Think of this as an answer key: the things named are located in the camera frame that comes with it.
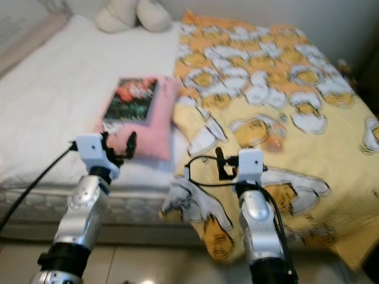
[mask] book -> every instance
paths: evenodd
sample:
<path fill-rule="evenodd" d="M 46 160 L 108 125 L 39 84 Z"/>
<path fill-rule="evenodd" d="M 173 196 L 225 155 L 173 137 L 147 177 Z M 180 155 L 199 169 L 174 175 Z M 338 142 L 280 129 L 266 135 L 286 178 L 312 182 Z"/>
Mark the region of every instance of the book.
<path fill-rule="evenodd" d="M 156 78 L 121 78 L 105 112 L 106 124 L 133 122 L 148 125 L 158 92 Z"/>

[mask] pink pillow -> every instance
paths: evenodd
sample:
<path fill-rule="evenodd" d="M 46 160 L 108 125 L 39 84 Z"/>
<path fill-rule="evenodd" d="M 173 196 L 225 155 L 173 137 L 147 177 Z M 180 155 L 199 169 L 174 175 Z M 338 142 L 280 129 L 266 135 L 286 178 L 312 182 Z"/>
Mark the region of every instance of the pink pillow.
<path fill-rule="evenodd" d="M 171 115 L 179 89 L 179 81 L 163 76 L 143 79 L 157 80 L 156 93 L 150 105 L 148 121 L 146 123 L 120 122 L 120 120 L 112 122 L 104 119 L 107 109 L 112 103 L 114 97 L 112 96 L 102 114 L 102 118 L 96 124 L 95 131 L 98 133 L 109 132 L 110 136 L 107 140 L 107 145 L 114 148 L 116 153 L 125 152 L 129 135 L 135 131 L 137 133 L 136 157 L 154 157 L 170 160 Z M 124 96 L 119 95 L 118 99 L 128 102 L 129 97 L 130 95 L 127 93 Z"/>

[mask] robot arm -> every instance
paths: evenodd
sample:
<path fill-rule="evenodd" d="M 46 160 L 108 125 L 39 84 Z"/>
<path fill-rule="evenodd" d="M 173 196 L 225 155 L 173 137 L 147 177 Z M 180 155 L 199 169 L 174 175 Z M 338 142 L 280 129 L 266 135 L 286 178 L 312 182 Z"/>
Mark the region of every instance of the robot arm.
<path fill-rule="evenodd" d="M 118 177 L 123 158 L 131 159 L 136 133 L 127 143 L 127 156 L 116 156 L 106 145 L 107 133 L 89 134 L 76 139 L 79 155 L 88 176 L 80 179 L 68 197 L 63 216 L 49 252 L 41 254 L 30 284 L 81 284 L 87 260 L 99 236 L 107 209 L 111 180 Z"/>
<path fill-rule="evenodd" d="M 245 254 L 252 282 L 259 284 L 295 284 L 297 274 L 287 251 L 283 232 L 279 232 L 275 214 L 261 188 L 261 175 L 267 168 L 259 149 L 241 149 L 237 157 L 224 159 L 216 149 L 217 167 L 221 180 L 237 183 L 233 190 L 240 205 L 239 222 L 243 229 Z M 224 166 L 238 168 L 229 176 Z"/>

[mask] yellow blanket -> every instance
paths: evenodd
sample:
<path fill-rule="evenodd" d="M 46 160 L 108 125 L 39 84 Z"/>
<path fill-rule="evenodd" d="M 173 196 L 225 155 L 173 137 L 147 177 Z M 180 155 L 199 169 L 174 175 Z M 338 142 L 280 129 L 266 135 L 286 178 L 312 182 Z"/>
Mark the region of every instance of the yellow blanket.
<path fill-rule="evenodd" d="M 181 175 L 190 158 L 216 147 L 226 156 L 257 147 L 288 240 L 360 267 L 379 239 L 379 122 L 304 34 L 187 12 L 175 76 L 183 88 L 174 123 L 190 146 L 162 215 L 190 221 L 214 260 L 241 256 L 235 193 Z M 207 159 L 192 164 L 191 177 L 220 183 Z"/>

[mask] mattress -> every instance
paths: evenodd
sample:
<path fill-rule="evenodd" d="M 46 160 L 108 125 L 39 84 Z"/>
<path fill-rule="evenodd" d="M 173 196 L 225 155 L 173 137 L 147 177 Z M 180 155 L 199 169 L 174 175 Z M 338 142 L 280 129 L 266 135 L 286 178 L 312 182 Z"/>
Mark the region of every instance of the mattress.
<path fill-rule="evenodd" d="M 172 75 L 179 23 L 154 34 L 137 27 L 109 35 L 83 17 L 67 26 L 0 80 L 0 187 L 22 189 L 77 135 L 94 129 L 120 77 Z M 172 131 L 172 160 L 136 159 L 121 167 L 112 188 L 155 188 L 164 193 L 186 149 Z M 70 188 L 85 165 L 68 154 L 40 182 L 39 194 Z"/>
<path fill-rule="evenodd" d="M 14 212 L 17 222 L 58 222 L 66 211 L 67 197 L 72 187 L 38 187 Z M 7 189 L 0 193 L 1 211 L 6 212 L 25 189 Z M 108 199 L 103 224 L 158 224 L 159 208 L 166 197 L 162 188 L 134 187 L 115 189 Z"/>

